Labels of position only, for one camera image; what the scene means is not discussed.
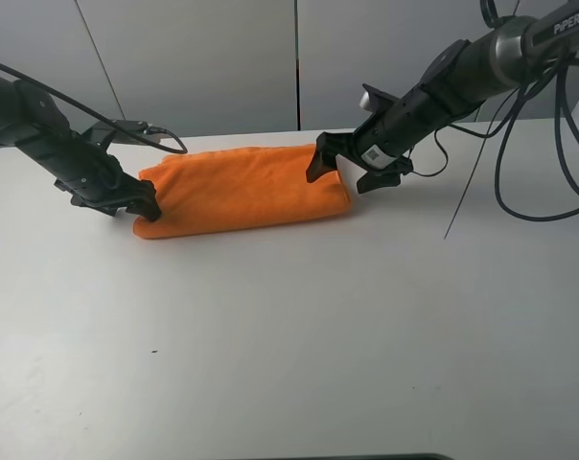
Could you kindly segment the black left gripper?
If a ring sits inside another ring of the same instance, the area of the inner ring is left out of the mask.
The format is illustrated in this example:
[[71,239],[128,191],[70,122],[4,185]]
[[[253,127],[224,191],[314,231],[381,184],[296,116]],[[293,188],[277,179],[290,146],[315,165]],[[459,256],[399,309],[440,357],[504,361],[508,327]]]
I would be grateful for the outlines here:
[[148,180],[125,173],[116,157],[107,152],[121,136],[116,131],[75,132],[55,141],[56,186],[72,195],[71,203],[113,216],[127,213],[156,221],[161,210],[156,190]]

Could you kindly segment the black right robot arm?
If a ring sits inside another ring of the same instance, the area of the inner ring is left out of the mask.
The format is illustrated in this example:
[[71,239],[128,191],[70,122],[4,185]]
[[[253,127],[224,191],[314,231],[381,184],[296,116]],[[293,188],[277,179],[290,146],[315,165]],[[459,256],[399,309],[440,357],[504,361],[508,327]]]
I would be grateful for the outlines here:
[[405,153],[433,132],[472,114],[487,100],[537,81],[579,51],[579,1],[542,19],[497,17],[493,2],[480,4],[491,31],[475,42],[457,40],[435,59],[419,82],[396,98],[365,85],[360,105],[369,118],[351,133],[321,133],[306,179],[336,170],[344,157],[364,169],[359,193],[396,187],[412,173]]

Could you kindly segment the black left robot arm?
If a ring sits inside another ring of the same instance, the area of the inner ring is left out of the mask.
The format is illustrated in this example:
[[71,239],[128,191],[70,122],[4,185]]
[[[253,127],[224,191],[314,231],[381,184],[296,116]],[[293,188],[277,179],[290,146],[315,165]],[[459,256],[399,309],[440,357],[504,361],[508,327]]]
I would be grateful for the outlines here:
[[0,64],[16,76],[0,77],[0,147],[15,147],[55,179],[55,186],[71,195],[71,204],[114,216],[118,210],[148,221],[160,218],[156,190],[122,169],[107,152],[111,143],[159,145],[149,124],[125,120],[98,122],[83,133],[71,128],[51,95],[52,89]]

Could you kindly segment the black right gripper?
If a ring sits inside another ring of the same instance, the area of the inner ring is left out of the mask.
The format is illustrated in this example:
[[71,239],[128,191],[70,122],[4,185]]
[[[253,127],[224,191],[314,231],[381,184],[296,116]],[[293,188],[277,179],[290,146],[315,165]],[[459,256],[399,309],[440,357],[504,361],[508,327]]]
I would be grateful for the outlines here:
[[443,106],[419,86],[398,99],[385,112],[370,113],[353,136],[351,133],[319,134],[313,158],[306,169],[307,182],[314,183],[323,175],[336,171],[338,156],[352,160],[354,142],[357,157],[368,168],[377,171],[367,172],[358,180],[360,195],[400,186],[402,177],[413,172],[413,163],[396,159],[441,125]]

